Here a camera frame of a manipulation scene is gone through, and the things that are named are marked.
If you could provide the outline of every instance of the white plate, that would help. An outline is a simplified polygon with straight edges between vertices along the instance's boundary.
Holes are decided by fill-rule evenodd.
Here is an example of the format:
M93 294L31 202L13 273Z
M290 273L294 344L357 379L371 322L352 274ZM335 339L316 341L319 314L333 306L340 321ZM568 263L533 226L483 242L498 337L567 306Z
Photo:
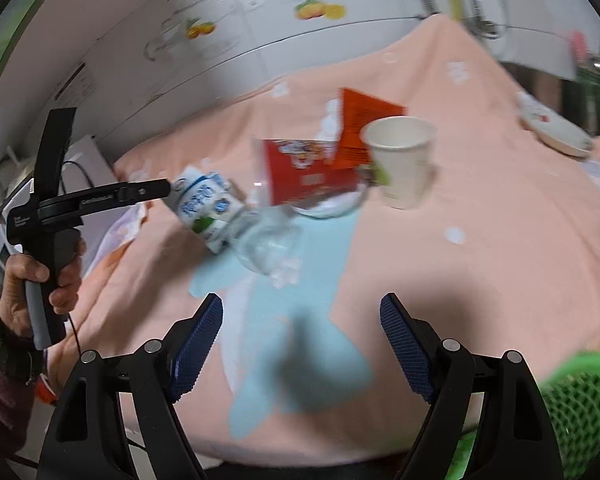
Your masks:
M302 208L293 206L292 209L299 215L310 216L311 218L336 218L343 216L352 209L357 208L365 199L367 187L366 182L360 182L355 191L330 196L312 207Z
M518 92L520 118L540 141L565 155L585 158L593 150L587 133L564 117L544 106L526 92Z

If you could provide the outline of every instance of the fruit decal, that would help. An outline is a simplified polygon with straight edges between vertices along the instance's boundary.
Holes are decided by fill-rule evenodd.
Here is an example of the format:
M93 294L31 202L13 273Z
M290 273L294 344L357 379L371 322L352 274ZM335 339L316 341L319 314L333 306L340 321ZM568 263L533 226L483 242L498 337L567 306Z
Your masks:
M187 38L195 40L198 36L206 36L216 30L216 24L213 22L198 23L200 18L187 20Z
M305 0L294 9L298 20L310 20L324 16L328 20L340 20L347 15L347 7L327 4L320 0Z

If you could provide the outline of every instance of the red snack box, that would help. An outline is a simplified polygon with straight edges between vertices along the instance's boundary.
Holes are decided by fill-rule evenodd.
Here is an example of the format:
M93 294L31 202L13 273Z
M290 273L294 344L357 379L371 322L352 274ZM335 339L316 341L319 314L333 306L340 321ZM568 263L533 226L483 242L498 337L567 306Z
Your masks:
M336 170L331 165L335 142L319 140L262 140L265 184L269 205L296 202L311 195L356 189L354 168Z

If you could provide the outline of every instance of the paper cup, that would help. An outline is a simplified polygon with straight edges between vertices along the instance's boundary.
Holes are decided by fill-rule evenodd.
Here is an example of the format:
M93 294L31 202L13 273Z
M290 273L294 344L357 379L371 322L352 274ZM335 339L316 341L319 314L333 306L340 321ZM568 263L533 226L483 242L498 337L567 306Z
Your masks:
M411 209L420 203L429 184L436 132L428 121L405 116L387 117L362 128L387 205Z

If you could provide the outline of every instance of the cable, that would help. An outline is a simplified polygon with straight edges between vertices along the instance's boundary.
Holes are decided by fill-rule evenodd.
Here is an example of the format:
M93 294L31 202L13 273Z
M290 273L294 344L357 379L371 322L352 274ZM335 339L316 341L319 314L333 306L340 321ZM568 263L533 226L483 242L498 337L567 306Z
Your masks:
M142 449L142 451L144 451L146 453L146 448L144 446L140 446L140 444L138 444L137 442L134 442L129 437L126 438L126 441L128 442L128 444L130 446L137 447L138 449Z
M72 328L72 330L74 330L75 345L78 347L78 359L79 359L80 356L82 355L82 349L80 348L80 341L78 341L78 331L75 329L74 320L71 317L71 314L67 314L67 316L69 317L69 323L71 323L71 328Z
M24 467L38 469L38 462L29 460L28 458L24 458L23 456L13 455L13 456L9 457L7 460L11 460L12 462L23 465Z
M497 28L497 25L485 19L482 9L482 0L471 0L473 11L473 21L476 32L483 38L488 40L497 40L502 36Z
M93 189L95 187L95 184L89 176L89 173L86 172L86 170L81 164L79 164L75 160L66 160L62 163L62 167L64 168L67 164L73 164L74 166L77 166L80 172L82 173L82 176L84 177L85 181L87 182L87 186L89 186L90 189ZM62 189L62 194L66 195L66 187L64 185L64 178L62 178L62 170L60 171L60 189Z

